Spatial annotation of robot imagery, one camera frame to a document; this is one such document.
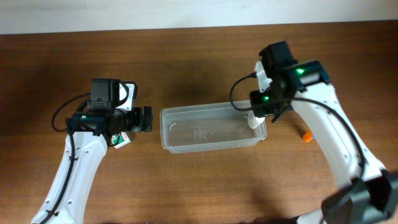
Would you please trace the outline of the orange tube white cap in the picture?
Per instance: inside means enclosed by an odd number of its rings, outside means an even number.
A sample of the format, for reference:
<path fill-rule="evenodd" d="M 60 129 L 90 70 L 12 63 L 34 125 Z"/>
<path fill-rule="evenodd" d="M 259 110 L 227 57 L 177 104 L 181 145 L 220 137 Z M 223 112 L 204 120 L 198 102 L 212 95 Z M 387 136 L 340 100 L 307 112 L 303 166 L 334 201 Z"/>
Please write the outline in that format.
<path fill-rule="evenodd" d="M 310 142 L 311 140 L 314 139 L 314 135 L 313 135 L 313 133 L 312 133 L 311 131 L 307 131 L 307 132 L 302 136 L 302 139 L 303 139 L 305 142 Z"/>

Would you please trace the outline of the white spray bottle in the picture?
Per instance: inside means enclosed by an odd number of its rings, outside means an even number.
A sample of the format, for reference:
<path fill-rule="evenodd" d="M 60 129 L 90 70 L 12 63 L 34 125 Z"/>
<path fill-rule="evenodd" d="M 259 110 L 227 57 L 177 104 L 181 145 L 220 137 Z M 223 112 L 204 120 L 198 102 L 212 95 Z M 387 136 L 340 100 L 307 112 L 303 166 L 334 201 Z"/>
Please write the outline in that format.
<path fill-rule="evenodd" d="M 258 118 L 255 116 L 253 111 L 248 113 L 248 125 L 251 129 L 256 129 L 265 120 L 265 117 Z"/>

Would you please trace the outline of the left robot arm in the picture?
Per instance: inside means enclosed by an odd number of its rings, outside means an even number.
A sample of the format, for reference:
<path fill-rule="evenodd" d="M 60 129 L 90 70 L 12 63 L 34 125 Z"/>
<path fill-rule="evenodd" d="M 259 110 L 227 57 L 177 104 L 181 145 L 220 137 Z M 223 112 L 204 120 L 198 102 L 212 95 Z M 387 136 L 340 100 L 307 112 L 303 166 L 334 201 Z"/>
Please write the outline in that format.
<path fill-rule="evenodd" d="M 123 133 L 152 131 L 150 106 L 134 106 L 137 85 L 94 78 L 91 91 L 65 120 L 63 157 L 43 205 L 32 223 L 82 223 L 96 171 L 110 147 L 121 145 Z"/>

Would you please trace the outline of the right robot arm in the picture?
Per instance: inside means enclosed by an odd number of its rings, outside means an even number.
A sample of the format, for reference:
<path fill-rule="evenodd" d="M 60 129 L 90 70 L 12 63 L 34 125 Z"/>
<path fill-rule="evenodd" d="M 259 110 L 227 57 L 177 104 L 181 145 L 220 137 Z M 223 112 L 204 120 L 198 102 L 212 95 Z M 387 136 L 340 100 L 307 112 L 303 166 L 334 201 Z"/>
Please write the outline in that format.
<path fill-rule="evenodd" d="M 249 94 L 248 123 L 254 129 L 272 116 L 296 112 L 324 153 L 338 187 L 314 212 L 291 223 L 377 223 L 397 209 L 397 172 L 389 172 L 366 147 L 345 115 L 327 72 L 317 60 L 300 63 L 287 42 L 259 52 Z"/>

